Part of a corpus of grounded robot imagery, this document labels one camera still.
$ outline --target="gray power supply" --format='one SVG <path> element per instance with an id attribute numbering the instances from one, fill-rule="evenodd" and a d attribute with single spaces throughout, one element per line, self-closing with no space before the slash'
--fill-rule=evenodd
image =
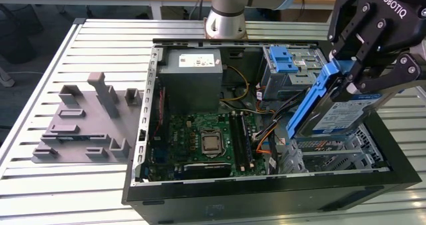
<path id="1" fill-rule="evenodd" d="M 158 66 L 172 113 L 208 113 L 218 108 L 221 59 L 217 49 L 178 49 L 168 52 Z"/>

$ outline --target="yellow cable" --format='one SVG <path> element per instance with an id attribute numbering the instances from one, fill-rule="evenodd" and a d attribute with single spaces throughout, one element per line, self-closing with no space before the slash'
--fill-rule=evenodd
<path id="1" fill-rule="evenodd" d="M 220 99 L 220 101 L 236 101 L 238 99 L 241 99 L 246 93 L 248 93 L 248 88 L 249 88 L 249 84 L 248 84 L 248 81 L 245 79 L 245 77 L 242 76 L 242 74 L 238 72 L 237 69 L 234 69 L 232 66 L 228 65 L 228 68 L 230 68 L 232 70 L 234 70 L 234 72 L 240 75 L 240 77 L 242 78 L 244 82 L 245 82 L 245 92 L 242 93 L 241 96 L 236 97 L 236 98 L 228 98 L 228 99 Z"/>

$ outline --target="desk leg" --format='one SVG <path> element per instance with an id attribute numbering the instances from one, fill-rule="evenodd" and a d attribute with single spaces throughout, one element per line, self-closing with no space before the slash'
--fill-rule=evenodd
<path id="1" fill-rule="evenodd" d="M 152 11 L 152 19 L 161 19 L 161 2 L 152 1 L 150 2 L 150 11 Z"/>

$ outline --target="aluminum table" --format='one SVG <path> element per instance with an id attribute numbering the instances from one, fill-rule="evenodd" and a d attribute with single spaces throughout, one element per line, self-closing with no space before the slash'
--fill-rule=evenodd
<path id="1" fill-rule="evenodd" d="M 321 23 L 248 22 L 250 39 L 321 40 Z M 116 90 L 144 88 L 152 38 L 202 38 L 202 23 L 100 20 L 73 24 L 0 149 L 0 225 L 146 224 L 121 205 L 125 164 L 34 164 L 31 151 L 59 102 L 63 84 L 91 90 L 87 73 L 105 72 Z M 424 91 L 405 90 L 379 110 L 385 126 L 426 181 Z M 214 221 L 206 224 L 424 224 L 426 182 L 387 193 L 347 211 Z"/>

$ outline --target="blue latch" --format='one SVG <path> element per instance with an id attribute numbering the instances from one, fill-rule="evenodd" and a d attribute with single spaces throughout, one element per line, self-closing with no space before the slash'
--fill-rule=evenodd
<path id="1" fill-rule="evenodd" d="M 277 73 L 298 72 L 298 68 L 292 63 L 292 55 L 284 46 L 269 47 L 269 59 L 274 63 Z"/>

